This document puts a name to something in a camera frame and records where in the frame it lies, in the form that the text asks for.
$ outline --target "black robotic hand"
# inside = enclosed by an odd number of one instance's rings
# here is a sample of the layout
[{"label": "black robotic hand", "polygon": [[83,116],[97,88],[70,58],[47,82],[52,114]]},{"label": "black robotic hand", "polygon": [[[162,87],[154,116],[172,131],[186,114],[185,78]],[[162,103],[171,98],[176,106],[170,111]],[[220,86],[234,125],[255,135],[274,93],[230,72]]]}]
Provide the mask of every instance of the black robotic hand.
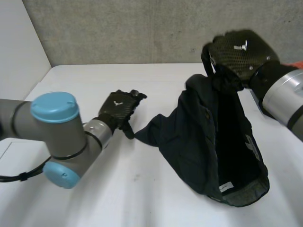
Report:
[{"label": "black robotic hand", "polygon": [[250,30],[232,31],[217,36],[201,54],[208,76],[214,76],[219,90],[242,90],[266,62],[279,58],[271,47]]},{"label": "black robotic hand", "polygon": [[128,121],[144,98],[147,96],[136,90],[131,90],[129,93],[121,90],[112,92],[99,110],[97,119],[105,122],[112,132],[119,128],[127,138],[133,139],[134,132]]}]

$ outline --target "black cloth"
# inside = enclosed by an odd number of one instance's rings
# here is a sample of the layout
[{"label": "black cloth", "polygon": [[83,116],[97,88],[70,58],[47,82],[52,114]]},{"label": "black cloth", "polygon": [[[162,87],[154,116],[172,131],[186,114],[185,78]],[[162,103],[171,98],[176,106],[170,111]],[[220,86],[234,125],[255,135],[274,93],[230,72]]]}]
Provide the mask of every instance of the black cloth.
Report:
[{"label": "black cloth", "polygon": [[187,80],[169,117],[155,116],[135,137],[158,147],[185,183],[216,201],[247,206],[269,190],[238,94],[213,89],[212,79],[201,74]]}]

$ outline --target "gray wall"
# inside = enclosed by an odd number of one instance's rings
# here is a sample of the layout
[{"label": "gray wall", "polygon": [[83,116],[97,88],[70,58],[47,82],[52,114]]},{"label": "gray wall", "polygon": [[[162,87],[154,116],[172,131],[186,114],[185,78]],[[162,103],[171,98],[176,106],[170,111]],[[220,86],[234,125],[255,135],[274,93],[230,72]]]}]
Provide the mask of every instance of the gray wall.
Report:
[{"label": "gray wall", "polygon": [[202,46],[252,28],[303,60],[303,0],[23,0],[52,66],[201,62]]}]

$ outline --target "orange object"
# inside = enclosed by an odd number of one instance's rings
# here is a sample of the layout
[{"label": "orange object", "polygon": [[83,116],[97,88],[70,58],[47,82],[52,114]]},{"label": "orange object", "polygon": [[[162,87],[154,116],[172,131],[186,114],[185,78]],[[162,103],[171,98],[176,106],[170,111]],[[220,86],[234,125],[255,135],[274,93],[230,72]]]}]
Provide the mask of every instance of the orange object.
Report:
[{"label": "orange object", "polygon": [[289,64],[289,65],[295,66],[295,67],[297,67],[299,69],[303,69],[303,61],[298,61],[296,63],[292,63],[292,64]]}]

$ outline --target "concrete wall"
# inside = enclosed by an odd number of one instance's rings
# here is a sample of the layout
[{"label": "concrete wall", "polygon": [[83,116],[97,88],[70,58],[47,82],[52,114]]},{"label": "concrete wall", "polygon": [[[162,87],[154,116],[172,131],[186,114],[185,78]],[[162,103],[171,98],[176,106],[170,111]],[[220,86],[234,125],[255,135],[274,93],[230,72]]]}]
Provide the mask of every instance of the concrete wall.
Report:
[{"label": "concrete wall", "polygon": [[0,98],[24,99],[51,65],[21,0],[0,0]]},{"label": "concrete wall", "polygon": [[252,28],[303,59],[302,0],[23,0],[53,66],[200,62],[202,46]]}]

